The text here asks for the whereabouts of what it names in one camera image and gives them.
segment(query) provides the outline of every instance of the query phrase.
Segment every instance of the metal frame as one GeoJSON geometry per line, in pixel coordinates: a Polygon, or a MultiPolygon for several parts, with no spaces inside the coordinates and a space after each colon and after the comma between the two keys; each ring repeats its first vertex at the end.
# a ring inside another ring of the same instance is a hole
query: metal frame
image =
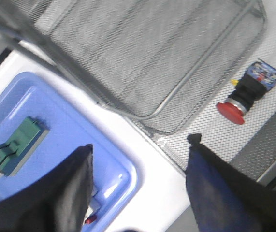
{"type": "Polygon", "coordinates": [[[177,94],[183,85],[192,77],[192,75],[200,68],[206,61],[210,54],[217,48],[217,46],[229,35],[235,28],[244,15],[252,9],[255,3],[261,0],[251,0],[248,3],[244,2],[244,9],[234,18],[234,20],[226,27],[226,29],[217,37],[213,44],[203,53],[199,60],[189,70],[189,72],[178,82],[178,84],[165,97],[160,105],[151,114],[146,116],[137,116],[124,110],[118,109],[124,105],[115,98],[107,89],[105,89],[91,74],[84,70],[79,64],[74,62],[65,52],[63,52],[55,43],[53,43],[47,36],[39,33],[33,24],[26,18],[10,1],[0,0],[0,16],[4,22],[10,22],[12,25],[3,25],[0,23],[0,41],[8,44],[11,49],[16,49],[22,54],[28,56],[30,59],[38,62],[47,69],[63,76],[72,84],[78,86],[87,92],[91,98],[100,106],[122,116],[129,117],[134,120],[148,120],[156,117],[170,102],[170,100],[177,94]],[[24,39],[44,51],[55,63],[51,65],[38,55],[27,50],[18,43],[18,40],[24,39]],[[87,79],[87,83],[80,80],[83,77],[87,79]],[[96,93],[100,93],[105,99],[111,101],[104,101],[96,93]]]}

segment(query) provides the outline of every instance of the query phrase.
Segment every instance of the blue label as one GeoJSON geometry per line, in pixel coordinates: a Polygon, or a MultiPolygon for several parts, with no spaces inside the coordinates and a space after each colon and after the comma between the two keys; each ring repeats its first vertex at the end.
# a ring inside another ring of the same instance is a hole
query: blue label
{"type": "Polygon", "coordinates": [[[262,60],[251,64],[245,73],[263,84],[268,91],[276,85],[276,69],[262,60]]]}

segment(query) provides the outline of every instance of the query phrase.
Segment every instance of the mesh surface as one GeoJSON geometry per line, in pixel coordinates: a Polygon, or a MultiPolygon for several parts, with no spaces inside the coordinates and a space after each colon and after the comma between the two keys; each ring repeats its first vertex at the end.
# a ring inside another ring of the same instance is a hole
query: mesh surface
{"type": "Polygon", "coordinates": [[[230,164],[256,180],[275,160],[276,113],[232,159],[230,164]]]}
{"type": "MultiPolygon", "coordinates": [[[[276,3],[271,0],[266,0],[263,3],[268,16],[268,29],[261,45],[257,47],[256,51],[239,67],[233,76],[235,79],[242,77],[246,68],[257,58],[265,60],[276,68],[276,3]]],[[[226,83],[188,126],[170,136],[157,135],[153,138],[154,141],[182,169],[185,169],[188,160],[188,142],[186,137],[190,133],[201,133],[203,135],[203,144],[212,149],[225,161],[230,162],[276,112],[275,87],[263,99],[254,103],[254,106],[245,116],[246,122],[244,125],[239,126],[229,122],[219,114],[216,109],[216,103],[224,101],[233,90],[234,86],[226,83]]],[[[272,130],[267,131],[266,139],[272,139],[273,133],[274,131],[272,130]]],[[[254,167],[251,170],[246,170],[245,163],[250,164],[257,159],[257,150],[264,147],[265,144],[263,142],[256,144],[256,151],[253,150],[253,155],[247,156],[247,159],[243,160],[243,166],[236,164],[236,167],[252,177],[256,177],[257,172],[263,173],[270,166],[270,160],[276,158],[276,146],[273,147],[272,152],[267,154],[268,160],[261,160],[261,167],[257,167],[257,171],[254,167]]]]}
{"type": "MultiPolygon", "coordinates": [[[[243,10],[234,0],[54,0],[36,22],[122,110],[152,113],[243,10]]],[[[180,129],[257,39],[263,18],[248,13],[148,130],[180,129]]]]}
{"type": "Polygon", "coordinates": [[[32,22],[36,22],[52,0],[11,0],[11,2],[17,6],[23,14],[28,16],[32,22]]]}

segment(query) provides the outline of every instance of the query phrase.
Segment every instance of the red button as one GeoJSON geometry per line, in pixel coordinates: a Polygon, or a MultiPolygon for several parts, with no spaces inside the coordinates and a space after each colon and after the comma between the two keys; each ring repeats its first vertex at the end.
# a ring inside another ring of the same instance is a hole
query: red button
{"type": "Polygon", "coordinates": [[[216,108],[225,118],[235,124],[242,125],[245,122],[242,111],[228,102],[217,103],[216,108]]]}

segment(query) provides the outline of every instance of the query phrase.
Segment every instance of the yellow terminal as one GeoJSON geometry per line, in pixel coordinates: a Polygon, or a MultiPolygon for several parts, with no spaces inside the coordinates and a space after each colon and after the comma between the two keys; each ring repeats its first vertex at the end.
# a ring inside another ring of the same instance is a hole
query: yellow terminal
{"type": "Polygon", "coordinates": [[[239,83],[239,80],[231,79],[230,82],[231,82],[231,84],[233,84],[234,86],[236,86],[239,83]]]}

